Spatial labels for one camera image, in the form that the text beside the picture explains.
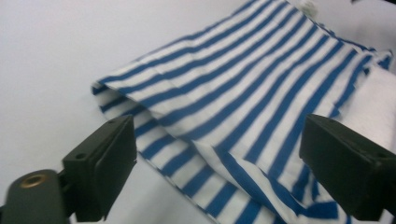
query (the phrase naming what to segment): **striped cloth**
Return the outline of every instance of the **striped cloth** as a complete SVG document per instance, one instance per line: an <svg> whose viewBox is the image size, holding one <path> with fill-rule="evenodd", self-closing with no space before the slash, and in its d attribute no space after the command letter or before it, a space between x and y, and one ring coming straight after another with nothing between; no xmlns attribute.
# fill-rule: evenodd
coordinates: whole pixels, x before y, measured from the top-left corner
<svg viewBox="0 0 396 224"><path fill-rule="evenodd" d="M350 219L298 158L306 114L333 117L389 52L337 38L283 0L230 17L92 85L132 114L140 154L218 223Z"/></svg>

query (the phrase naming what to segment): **fabric fold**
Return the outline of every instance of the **fabric fold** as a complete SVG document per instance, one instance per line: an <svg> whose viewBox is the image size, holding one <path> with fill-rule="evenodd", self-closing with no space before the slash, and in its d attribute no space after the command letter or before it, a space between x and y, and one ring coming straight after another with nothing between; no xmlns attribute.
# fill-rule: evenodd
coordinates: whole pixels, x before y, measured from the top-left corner
<svg viewBox="0 0 396 224"><path fill-rule="evenodd" d="M378 53L283 0L230 17L92 85L109 118L134 115L140 154L219 223L343 223L298 158L304 118L339 108Z"/></svg>

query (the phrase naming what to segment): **white table surface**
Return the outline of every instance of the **white table surface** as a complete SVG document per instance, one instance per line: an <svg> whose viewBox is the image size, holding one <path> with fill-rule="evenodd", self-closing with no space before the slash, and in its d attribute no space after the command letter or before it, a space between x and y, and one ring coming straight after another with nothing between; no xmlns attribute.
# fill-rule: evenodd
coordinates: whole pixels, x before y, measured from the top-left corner
<svg viewBox="0 0 396 224"><path fill-rule="evenodd" d="M318 1L318 19L344 37L396 52L396 7L375 3L373 12L365 1L354 7ZM21 175L61 171L61 159L106 121L91 95L92 82L244 2L0 1L0 204ZM364 28L367 21L374 29ZM138 158L106 223L211 220Z"/></svg>

